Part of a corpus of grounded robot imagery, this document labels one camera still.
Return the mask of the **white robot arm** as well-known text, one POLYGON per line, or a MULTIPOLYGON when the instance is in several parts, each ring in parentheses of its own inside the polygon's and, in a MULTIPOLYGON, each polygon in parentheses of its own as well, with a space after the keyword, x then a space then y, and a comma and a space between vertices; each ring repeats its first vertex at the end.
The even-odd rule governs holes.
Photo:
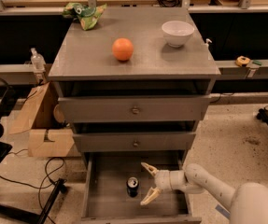
POLYGON ((206 190, 230 213, 230 224, 268 224, 268 188, 262 184, 248 182, 234 189, 196 163, 176 171, 159 170, 145 162, 141 165, 154 177, 156 185, 149 189, 141 205, 151 203, 163 191, 199 194, 206 190))

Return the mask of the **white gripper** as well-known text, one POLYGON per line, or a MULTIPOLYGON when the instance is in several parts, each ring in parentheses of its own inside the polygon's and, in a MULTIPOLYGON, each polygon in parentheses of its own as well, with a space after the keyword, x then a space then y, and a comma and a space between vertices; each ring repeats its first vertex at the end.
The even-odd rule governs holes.
POLYGON ((141 205, 148 205, 154 201, 162 191, 180 190, 186 191, 186 182, 184 172, 182 170, 169 171, 158 170, 156 167, 142 162, 141 165, 154 176, 154 183, 157 188, 150 188, 145 198, 140 202, 141 205))

